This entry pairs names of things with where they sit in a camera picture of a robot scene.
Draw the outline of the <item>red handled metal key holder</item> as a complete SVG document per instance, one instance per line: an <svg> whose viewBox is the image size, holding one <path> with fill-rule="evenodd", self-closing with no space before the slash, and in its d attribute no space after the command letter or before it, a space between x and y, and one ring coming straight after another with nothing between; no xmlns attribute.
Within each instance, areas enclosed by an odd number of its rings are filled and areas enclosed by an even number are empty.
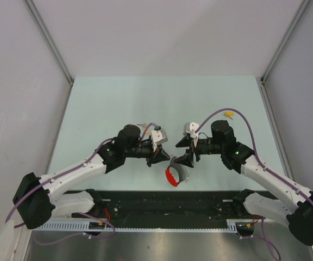
<svg viewBox="0 0 313 261"><path fill-rule="evenodd" d="M177 187L180 183L187 183L189 181L189 173L186 167L176 163L176 159L176 156L172 156L165 170L166 179L173 187Z"/></svg>

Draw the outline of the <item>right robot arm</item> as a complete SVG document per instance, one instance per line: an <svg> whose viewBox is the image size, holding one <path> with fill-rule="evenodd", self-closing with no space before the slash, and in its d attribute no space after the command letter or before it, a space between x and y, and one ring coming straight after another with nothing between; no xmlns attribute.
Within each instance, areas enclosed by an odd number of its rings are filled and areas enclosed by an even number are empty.
<svg viewBox="0 0 313 261"><path fill-rule="evenodd" d="M198 128L195 122L185 124L184 136L176 146L184 147L186 152L176 163L194 167L202 155L220 155L227 169L257 182L275 197L263 197L248 189L242 191L233 204L237 217L256 214L270 219L287 227L301 243L312 246L313 191L271 170L253 149L237 141L228 121L214 121L211 137L206 139L199 138Z"/></svg>

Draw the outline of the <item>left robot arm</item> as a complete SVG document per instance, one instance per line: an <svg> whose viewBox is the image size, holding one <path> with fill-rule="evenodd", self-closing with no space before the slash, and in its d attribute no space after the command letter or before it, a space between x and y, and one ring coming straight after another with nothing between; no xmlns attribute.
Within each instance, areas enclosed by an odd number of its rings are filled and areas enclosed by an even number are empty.
<svg viewBox="0 0 313 261"><path fill-rule="evenodd" d="M17 211L23 225L36 229L54 217L82 213L93 218L99 216L103 205L95 190L86 189L76 194L67 191L83 181L118 169L128 158L145 159L147 166L168 161L170 156L162 147L167 142L167 134L160 126L154 123L151 126L154 129L147 139L145 130L126 125L116 137L102 141L90 156L73 166L40 177L33 172L25 175L12 199L14 207L7 219Z"/></svg>

